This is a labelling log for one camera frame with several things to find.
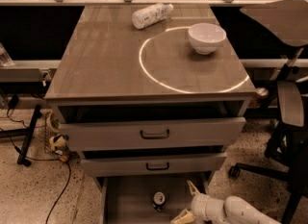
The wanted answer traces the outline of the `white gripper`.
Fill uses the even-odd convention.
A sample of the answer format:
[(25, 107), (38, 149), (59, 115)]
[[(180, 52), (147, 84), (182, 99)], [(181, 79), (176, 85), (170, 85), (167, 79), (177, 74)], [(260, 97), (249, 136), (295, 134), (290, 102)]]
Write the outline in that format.
[(192, 224), (195, 220), (197, 224), (206, 221), (211, 221), (212, 224), (226, 224), (224, 201), (200, 193), (191, 180), (188, 180), (187, 184), (192, 196), (192, 212), (188, 209), (182, 210), (170, 224)]

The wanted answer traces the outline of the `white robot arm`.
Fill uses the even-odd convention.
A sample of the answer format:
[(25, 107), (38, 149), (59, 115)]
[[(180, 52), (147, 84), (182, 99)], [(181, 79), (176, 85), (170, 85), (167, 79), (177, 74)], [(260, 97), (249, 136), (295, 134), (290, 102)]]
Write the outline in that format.
[(281, 224), (240, 197), (220, 200), (201, 193), (190, 180), (187, 184), (192, 196), (191, 208), (183, 209), (170, 224)]

